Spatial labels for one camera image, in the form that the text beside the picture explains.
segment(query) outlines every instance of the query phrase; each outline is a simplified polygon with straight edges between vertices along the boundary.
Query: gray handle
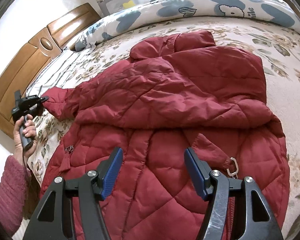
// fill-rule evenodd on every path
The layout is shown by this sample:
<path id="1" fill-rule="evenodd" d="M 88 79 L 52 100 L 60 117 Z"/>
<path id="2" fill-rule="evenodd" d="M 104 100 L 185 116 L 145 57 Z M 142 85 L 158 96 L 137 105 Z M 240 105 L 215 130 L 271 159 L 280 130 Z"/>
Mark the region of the gray handle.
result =
<path id="1" fill-rule="evenodd" d="M 25 135 L 22 133 L 23 130 L 26 128 L 25 123 L 26 123 L 27 120 L 28 120 L 27 116 L 24 116 L 24 121 L 23 121 L 23 123 L 22 123 L 22 125 L 20 126 L 20 129 L 19 129 L 19 134 L 20 134 L 21 143 L 22 143 L 22 147 L 23 147 L 24 152 L 28 151 L 33 145 L 33 139 L 32 138 L 26 138 Z"/>

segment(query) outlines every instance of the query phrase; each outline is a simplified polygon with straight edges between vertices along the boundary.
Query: flower pattern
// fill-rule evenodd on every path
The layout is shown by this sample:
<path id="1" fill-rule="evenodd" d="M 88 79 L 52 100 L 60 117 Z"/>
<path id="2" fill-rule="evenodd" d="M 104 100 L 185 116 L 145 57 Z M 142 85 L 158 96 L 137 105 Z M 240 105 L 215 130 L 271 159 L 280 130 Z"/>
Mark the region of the flower pattern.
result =
<path id="1" fill-rule="evenodd" d="M 73 88 L 95 77 L 116 62 L 127 59 L 131 48 L 147 38 L 199 30 L 211 32 L 217 46 L 244 49 L 262 59 L 267 104 L 282 122 L 291 171 L 289 219 L 286 219 L 282 233 L 294 235 L 298 227 L 293 229 L 291 226 L 296 219 L 300 224 L 300 212 L 293 212 L 296 208 L 300 210 L 300 99 L 295 99 L 300 95 L 300 35 L 295 31 L 269 22 L 227 17 L 192 17 L 154 23 L 104 41 L 94 49 L 78 52 L 84 57 L 71 63 L 72 73 L 57 86 Z M 50 158 L 72 122 L 58 121 L 47 111 L 35 119 L 38 147 L 29 159 L 29 166 L 40 184 Z"/>

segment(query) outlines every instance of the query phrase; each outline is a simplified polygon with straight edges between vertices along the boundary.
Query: human hand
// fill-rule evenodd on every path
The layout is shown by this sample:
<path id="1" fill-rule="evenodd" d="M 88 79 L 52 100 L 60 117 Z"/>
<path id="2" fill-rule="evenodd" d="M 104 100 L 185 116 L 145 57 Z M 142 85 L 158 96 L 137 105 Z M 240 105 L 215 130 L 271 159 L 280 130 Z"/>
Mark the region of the human hand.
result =
<path id="1" fill-rule="evenodd" d="M 32 137 L 35 139 L 33 141 L 32 147 L 24 153 L 25 164 L 28 162 L 28 158 L 35 152 L 35 149 L 37 147 L 37 140 L 36 140 L 37 132 L 35 129 L 35 124 L 32 121 L 33 117 L 30 114 L 28 114 L 27 118 L 28 118 L 28 120 L 25 123 L 26 128 L 23 130 L 23 134 L 25 135 L 26 138 Z M 14 138 L 14 143 L 15 143 L 15 151 L 14 151 L 13 156 L 21 165 L 23 165 L 23 160 L 22 160 L 23 147 L 22 147 L 22 143 L 21 143 L 19 129 L 23 123 L 23 120 L 24 120 L 24 117 L 22 116 L 18 121 L 16 121 L 14 130 L 13 130 L 13 138 Z"/>

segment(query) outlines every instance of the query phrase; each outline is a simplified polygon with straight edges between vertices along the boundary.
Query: bed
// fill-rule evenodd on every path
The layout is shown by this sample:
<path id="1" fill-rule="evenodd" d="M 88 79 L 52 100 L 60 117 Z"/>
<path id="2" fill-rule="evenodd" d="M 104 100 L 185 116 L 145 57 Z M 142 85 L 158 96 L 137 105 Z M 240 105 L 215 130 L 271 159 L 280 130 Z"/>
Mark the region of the bed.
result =
<path id="1" fill-rule="evenodd" d="M 53 86 L 73 88 L 128 58 L 130 49 L 139 41 L 208 30 L 217 45 L 245 49 L 263 61 L 267 104 L 281 120 L 286 135 L 290 200 L 282 233 L 286 239 L 293 239 L 300 231 L 300 17 L 297 15 L 300 11 L 292 10 L 283 0 L 152 0 L 102 19 L 89 4 L 82 5 L 35 35 L 0 77 L 0 129 L 12 137 L 10 111 L 17 89 L 26 95 L 42 95 Z M 78 39 L 66 46 L 77 34 Z M 35 123 L 39 143 L 28 165 L 41 184 L 49 160 L 72 120 L 59 122 L 45 111 L 35 118 Z"/>

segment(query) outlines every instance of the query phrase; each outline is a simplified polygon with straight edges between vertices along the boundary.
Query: blue and white comforter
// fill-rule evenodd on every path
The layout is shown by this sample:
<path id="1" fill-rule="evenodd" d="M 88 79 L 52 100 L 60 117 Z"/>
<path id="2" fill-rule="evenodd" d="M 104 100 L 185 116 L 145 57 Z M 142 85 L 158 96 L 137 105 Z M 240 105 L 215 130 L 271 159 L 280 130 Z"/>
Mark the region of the blue and white comforter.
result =
<path id="1" fill-rule="evenodd" d="M 104 17 L 83 32 L 76 50 L 150 23 L 183 17 L 244 17 L 273 22 L 300 34 L 300 20 L 283 0 L 152 0 Z"/>

